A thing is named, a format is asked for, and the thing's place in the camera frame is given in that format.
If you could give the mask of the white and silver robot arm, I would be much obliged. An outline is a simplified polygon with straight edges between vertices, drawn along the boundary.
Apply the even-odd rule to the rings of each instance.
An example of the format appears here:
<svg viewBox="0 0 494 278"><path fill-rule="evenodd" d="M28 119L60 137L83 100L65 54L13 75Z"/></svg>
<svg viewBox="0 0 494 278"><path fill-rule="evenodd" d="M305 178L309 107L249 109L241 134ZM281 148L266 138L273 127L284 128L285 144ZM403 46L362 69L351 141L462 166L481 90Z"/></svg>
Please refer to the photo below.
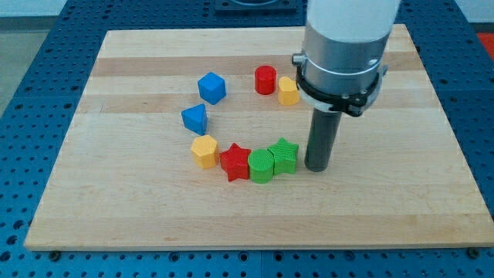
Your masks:
<svg viewBox="0 0 494 278"><path fill-rule="evenodd" d="M400 0L309 0L293 54L301 97L325 113L359 117L377 99Z"/></svg>

